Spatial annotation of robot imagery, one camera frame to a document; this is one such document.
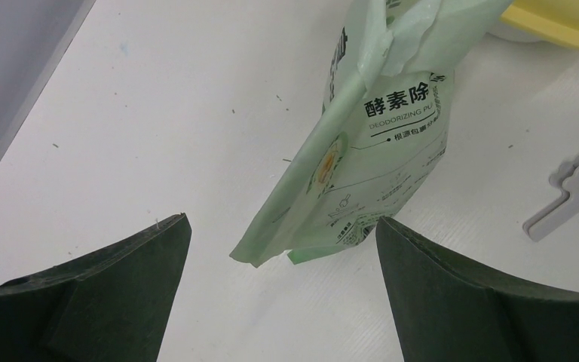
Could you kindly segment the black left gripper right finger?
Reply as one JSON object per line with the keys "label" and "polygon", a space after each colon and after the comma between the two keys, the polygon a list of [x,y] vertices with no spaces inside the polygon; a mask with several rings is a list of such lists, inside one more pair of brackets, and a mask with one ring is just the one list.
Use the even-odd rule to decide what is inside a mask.
{"label": "black left gripper right finger", "polygon": [[406,361],[579,361],[579,292],[527,281],[394,219],[375,231]]}

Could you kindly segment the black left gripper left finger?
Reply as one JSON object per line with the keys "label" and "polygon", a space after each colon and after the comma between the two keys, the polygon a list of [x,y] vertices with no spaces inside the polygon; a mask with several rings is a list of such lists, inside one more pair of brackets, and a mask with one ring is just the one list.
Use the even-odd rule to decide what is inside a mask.
{"label": "black left gripper left finger", "polygon": [[155,361],[188,255],[175,214],[0,285],[0,361]]}

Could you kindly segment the green cat litter bag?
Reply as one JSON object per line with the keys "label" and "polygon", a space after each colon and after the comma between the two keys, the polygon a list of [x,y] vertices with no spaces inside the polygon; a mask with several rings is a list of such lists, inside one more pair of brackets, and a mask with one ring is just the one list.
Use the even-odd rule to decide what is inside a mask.
{"label": "green cat litter bag", "polygon": [[354,1],[322,114],[231,258],[299,264],[363,242],[445,153],[454,71],[507,1]]}

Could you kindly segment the white bag sealing clip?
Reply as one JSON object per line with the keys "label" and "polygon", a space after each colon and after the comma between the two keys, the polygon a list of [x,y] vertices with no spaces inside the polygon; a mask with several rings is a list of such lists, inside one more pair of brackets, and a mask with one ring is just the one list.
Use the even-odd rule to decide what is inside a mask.
{"label": "white bag sealing clip", "polygon": [[562,162],[548,182],[560,191],[560,196],[522,225],[525,234],[535,242],[541,241],[579,213],[579,155]]}

